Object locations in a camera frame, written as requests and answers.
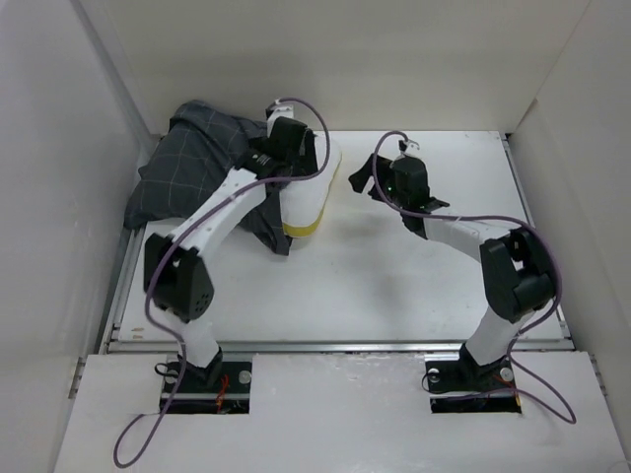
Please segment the cream pillow with yellow edge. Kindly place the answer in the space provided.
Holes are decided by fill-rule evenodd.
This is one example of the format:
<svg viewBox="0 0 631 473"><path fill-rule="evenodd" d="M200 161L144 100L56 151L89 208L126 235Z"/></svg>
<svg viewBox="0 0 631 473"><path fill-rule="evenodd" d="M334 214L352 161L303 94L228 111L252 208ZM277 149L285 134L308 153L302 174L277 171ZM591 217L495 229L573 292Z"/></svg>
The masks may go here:
<svg viewBox="0 0 631 473"><path fill-rule="evenodd" d="M292 182L280 192L281 221L287 237L309 237L316 231L341 161L341 148L330 140L324 171L315 178Z"/></svg>

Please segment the dark grey checked pillowcase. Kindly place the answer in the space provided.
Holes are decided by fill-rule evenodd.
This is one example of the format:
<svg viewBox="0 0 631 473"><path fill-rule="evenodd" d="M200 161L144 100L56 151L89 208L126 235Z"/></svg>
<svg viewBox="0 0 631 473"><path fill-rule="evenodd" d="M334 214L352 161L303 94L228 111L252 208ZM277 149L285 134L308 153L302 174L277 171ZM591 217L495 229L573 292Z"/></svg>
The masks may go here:
<svg viewBox="0 0 631 473"><path fill-rule="evenodd" d="M205 101L188 101L170 118L169 131L138 170L124 211L124 226L190 217L223 183L247 150L264 137L266 123L230 115Z"/></svg>

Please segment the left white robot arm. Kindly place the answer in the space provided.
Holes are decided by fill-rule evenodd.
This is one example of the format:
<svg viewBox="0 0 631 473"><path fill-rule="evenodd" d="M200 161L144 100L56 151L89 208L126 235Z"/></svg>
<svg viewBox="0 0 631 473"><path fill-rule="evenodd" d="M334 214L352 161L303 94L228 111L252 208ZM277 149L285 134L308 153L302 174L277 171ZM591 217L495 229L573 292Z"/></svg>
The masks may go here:
<svg viewBox="0 0 631 473"><path fill-rule="evenodd" d="M144 248L146 303L169 315L168 329L180 342L169 368L198 390L220 381L223 354L212 334L208 309L215 290L213 253L248 215L261 218L256 235L286 255L292 239L281 222L280 193L291 178L317 170L315 135L304 123L281 116L245 151L211 196L167 236L152 234Z"/></svg>

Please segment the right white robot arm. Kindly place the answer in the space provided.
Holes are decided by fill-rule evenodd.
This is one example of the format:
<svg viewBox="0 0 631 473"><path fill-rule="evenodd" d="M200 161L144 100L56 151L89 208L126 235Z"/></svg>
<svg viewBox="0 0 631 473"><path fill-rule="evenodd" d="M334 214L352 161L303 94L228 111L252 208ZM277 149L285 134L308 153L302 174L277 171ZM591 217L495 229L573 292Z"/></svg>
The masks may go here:
<svg viewBox="0 0 631 473"><path fill-rule="evenodd" d="M523 223L469 221L432 196L425 164L402 155L369 158L349 177L352 189L396 206L403 225L428 241L445 244L481 266L488 307L452 361L430 362L433 393L488 391L499 387L508 353L521 329L557 294L546 247Z"/></svg>

